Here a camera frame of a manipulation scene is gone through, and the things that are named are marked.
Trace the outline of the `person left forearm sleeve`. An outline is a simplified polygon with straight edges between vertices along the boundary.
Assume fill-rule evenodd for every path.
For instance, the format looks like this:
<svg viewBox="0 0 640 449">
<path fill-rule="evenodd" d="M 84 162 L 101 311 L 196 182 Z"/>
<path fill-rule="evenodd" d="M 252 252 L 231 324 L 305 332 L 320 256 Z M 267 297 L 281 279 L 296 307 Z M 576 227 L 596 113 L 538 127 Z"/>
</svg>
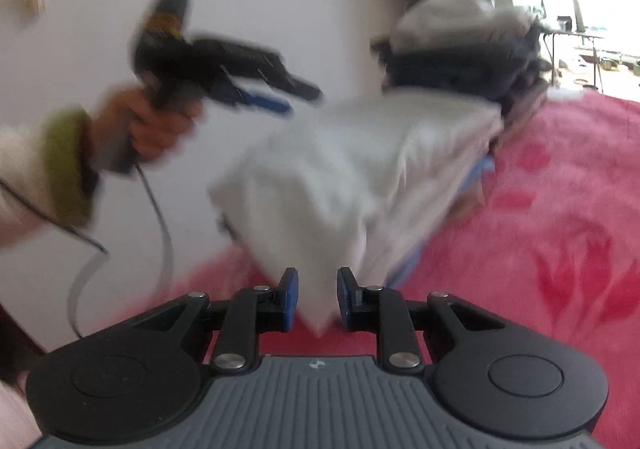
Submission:
<svg viewBox="0 0 640 449">
<path fill-rule="evenodd" d="M 1 245 L 9 247 L 52 220 L 86 228 L 99 175 L 88 166 L 89 114 L 72 108 L 41 128 L 1 126 Z"/>
</svg>

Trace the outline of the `person left hand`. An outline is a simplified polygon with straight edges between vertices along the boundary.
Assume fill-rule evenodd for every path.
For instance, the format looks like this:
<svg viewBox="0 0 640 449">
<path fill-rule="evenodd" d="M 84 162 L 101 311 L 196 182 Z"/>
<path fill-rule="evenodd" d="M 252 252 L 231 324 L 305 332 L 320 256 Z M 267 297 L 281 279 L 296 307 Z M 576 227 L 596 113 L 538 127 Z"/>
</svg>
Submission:
<svg viewBox="0 0 640 449">
<path fill-rule="evenodd" d="M 117 88 L 106 96 L 102 108 L 88 124 L 89 158 L 93 160 L 100 154 L 119 124 L 131 116 L 128 135 L 134 151 L 143 161 L 155 161 L 192 133 L 203 109 L 201 102 L 189 102 L 178 112 L 157 110 L 142 87 Z"/>
</svg>

